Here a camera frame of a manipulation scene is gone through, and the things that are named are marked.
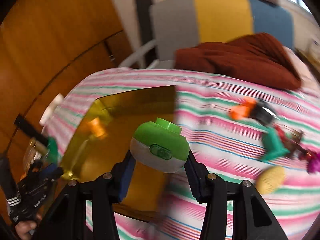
yellow oval object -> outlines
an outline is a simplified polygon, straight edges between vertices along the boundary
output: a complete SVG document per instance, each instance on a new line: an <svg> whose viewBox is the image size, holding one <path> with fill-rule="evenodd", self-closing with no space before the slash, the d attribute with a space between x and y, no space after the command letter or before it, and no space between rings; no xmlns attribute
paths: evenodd
<svg viewBox="0 0 320 240"><path fill-rule="evenodd" d="M278 189L285 180L284 167L274 166L264 171L256 181L256 189L261 195L270 194Z"/></svg>

purple object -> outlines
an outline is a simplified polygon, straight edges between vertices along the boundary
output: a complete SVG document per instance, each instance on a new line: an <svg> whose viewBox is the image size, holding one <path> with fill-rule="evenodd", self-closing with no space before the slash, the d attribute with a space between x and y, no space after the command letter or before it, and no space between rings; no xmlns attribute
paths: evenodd
<svg viewBox="0 0 320 240"><path fill-rule="evenodd" d="M320 172L320 154L317 154L315 158L312 158L307 166L308 173Z"/></svg>

reddish-brown garment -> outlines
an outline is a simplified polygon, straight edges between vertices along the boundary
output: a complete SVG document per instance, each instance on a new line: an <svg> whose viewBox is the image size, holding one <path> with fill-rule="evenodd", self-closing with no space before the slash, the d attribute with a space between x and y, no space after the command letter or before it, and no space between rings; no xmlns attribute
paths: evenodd
<svg viewBox="0 0 320 240"><path fill-rule="evenodd" d="M278 89L295 90L301 86L281 43L267 33L178 49L175 68L222 74Z"/></svg>

colorful chair backrest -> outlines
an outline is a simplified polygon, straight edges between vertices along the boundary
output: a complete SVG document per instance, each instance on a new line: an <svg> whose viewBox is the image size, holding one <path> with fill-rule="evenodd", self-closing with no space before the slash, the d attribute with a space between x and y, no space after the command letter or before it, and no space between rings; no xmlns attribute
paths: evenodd
<svg viewBox="0 0 320 240"><path fill-rule="evenodd" d="M293 48L291 14L261 0L164 0L150 14L160 61L173 60L177 49L260 32Z"/></svg>

metal screw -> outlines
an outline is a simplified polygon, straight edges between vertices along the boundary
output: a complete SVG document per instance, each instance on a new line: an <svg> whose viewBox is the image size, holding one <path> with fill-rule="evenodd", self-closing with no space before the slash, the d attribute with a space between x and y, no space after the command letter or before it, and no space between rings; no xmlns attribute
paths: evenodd
<svg viewBox="0 0 320 240"><path fill-rule="evenodd" d="M69 185L70 187L73 187L73 186L75 186L76 184L77 184L77 181L76 181L75 179L70 180L70 181L68 182L68 185Z"/></svg>
<svg viewBox="0 0 320 240"><path fill-rule="evenodd" d="M217 175L214 174L214 173L209 173L209 174L207 175L207 177L208 177L208 179L216 179L216 178L217 178Z"/></svg>
<svg viewBox="0 0 320 240"><path fill-rule="evenodd" d="M112 174L111 173L105 173L105 174L103 174L103 178L104 179L111 179L112 178Z"/></svg>
<svg viewBox="0 0 320 240"><path fill-rule="evenodd" d="M251 186L251 182L248 180L244 180L242 181L243 185L245 185L246 187L250 187Z"/></svg>

